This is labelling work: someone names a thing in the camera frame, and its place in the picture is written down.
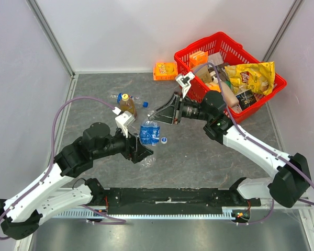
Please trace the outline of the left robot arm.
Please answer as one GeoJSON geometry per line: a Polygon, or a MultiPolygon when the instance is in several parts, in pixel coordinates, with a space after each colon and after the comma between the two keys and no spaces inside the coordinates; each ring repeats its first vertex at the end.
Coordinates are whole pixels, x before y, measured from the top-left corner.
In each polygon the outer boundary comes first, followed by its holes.
{"type": "Polygon", "coordinates": [[[60,196],[51,194],[91,169],[95,160],[115,154],[136,164],[153,151],[141,144],[137,134],[124,135],[117,129],[115,135],[111,135],[107,124],[93,123],[81,137],[65,146],[27,188],[10,199],[0,199],[0,228],[4,234],[0,240],[23,239],[66,209],[105,202],[105,190],[96,178],[60,196]]]}

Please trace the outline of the white blue bottle cap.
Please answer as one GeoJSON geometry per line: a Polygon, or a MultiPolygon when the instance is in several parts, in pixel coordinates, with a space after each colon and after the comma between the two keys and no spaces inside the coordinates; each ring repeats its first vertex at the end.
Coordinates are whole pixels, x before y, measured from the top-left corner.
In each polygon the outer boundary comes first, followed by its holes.
{"type": "Polygon", "coordinates": [[[162,137],[161,138],[161,143],[162,144],[166,144],[167,143],[167,138],[166,137],[162,137]]]}

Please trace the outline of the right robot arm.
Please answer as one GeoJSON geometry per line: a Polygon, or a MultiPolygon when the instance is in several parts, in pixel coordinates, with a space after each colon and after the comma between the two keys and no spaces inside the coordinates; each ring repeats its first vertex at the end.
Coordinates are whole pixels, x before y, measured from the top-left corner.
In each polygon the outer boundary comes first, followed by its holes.
{"type": "Polygon", "coordinates": [[[182,98],[175,92],[167,103],[149,115],[149,119],[166,124],[178,124],[184,118],[205,121],[203,130],[211,140],[241,153],[269,175],[239,179],[236,189],[229,192],[230,202],[235,206],[250,199],[272,198],[292,208],[310,186],[306,158],[299,153],[281,152],[252,137],[226,116],[225,108],[222,94],[217,91],[208,91],[201,102],[182,98]]]}

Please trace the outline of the blue Pocari Sweat bottle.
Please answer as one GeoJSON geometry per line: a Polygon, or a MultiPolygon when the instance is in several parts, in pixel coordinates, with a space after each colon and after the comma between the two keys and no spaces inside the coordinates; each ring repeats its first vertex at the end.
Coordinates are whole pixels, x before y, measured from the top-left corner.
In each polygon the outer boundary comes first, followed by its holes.
{"type": "Polygon", "coordinates": [[[152,167],[157,158],[157,150],[160,142],[160,126],[147,117],[140,127],[140,141],[143,146],[146,146],[153,151],[153,154],[146,157],[141,163],[143,167],[152,167]]]}

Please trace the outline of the brown tea bottle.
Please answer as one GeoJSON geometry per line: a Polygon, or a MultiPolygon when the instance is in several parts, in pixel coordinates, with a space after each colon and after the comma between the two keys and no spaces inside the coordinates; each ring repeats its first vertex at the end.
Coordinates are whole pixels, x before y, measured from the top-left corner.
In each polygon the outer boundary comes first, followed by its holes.
{"type": "Polygon", "coordinates": [[[137,117],[137,111],[132,98],[128,94],[122,94],[119,102],[120,110],[122,112],[128,111],[135,118],[137,117]]]}

